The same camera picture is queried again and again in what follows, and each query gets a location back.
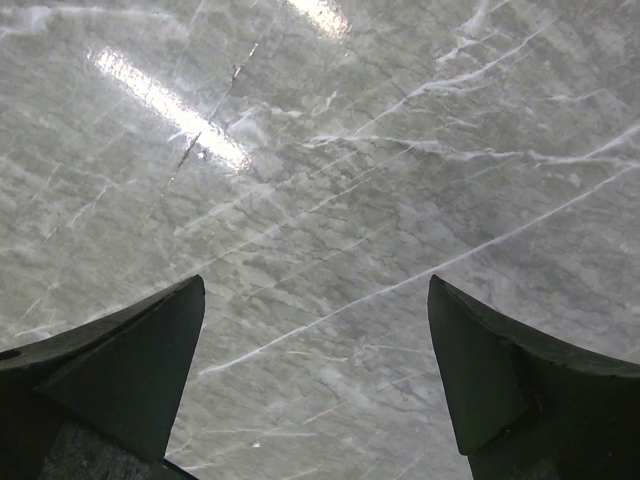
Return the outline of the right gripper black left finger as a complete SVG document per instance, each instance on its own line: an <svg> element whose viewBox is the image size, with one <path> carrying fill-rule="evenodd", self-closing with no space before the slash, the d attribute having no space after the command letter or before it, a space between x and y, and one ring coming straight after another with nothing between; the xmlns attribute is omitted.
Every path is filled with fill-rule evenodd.
<svg viewBox="0 0 640 480"><path fill-rule="evenodd" d="M190 478L165 455L204 313L195 275L3 351L2 478Z"/></svg>

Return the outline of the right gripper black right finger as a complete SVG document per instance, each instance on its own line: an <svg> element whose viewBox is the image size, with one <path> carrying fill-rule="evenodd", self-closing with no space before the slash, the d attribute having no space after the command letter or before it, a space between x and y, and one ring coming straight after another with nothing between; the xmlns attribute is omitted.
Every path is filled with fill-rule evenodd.
<svg viewBox="0 0 640 480"><path fill-rule="evenodd" d="M473 478L638 478L637 364L536 330L438 276L427 309Z"/></svg>

